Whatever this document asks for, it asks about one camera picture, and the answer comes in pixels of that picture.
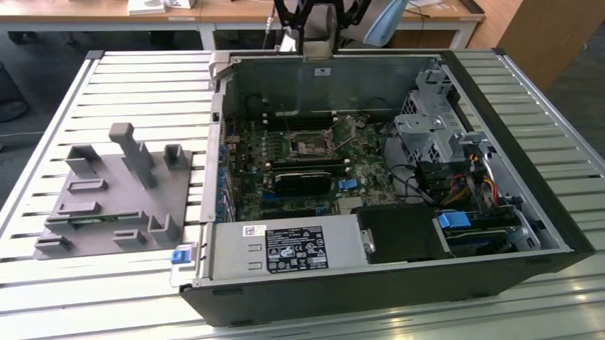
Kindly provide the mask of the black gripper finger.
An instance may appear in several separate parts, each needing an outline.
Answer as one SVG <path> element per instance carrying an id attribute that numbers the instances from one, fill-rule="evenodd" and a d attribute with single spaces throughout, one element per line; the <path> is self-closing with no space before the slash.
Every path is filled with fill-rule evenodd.
<path id="1" fill-rule="evenodd" d="M 276 13 L 279 16 L 282 26 L 288 27 L 296 32 L 296 52 L 303 53 L 303 44 L 304 44 L 304 29 L 306 22 L 308 20 L 308 15 L 312 11 L 315 1 L 304 0 L 295 1 L 294 10 L 291 11 L 287 8 L 286 2 L 279 0 L 274 2 Z"/>
<path id="2" fill-rule="evenodd" d="M 332 1 L 330 7 L 330 45 L 331 53 L 338 52 L 340 32 L 351 25 L 358 25 L 364 17 L 367 7 L 370 6 L 368 0 L 354 0 L 348 5 L 343 0 Z"/>

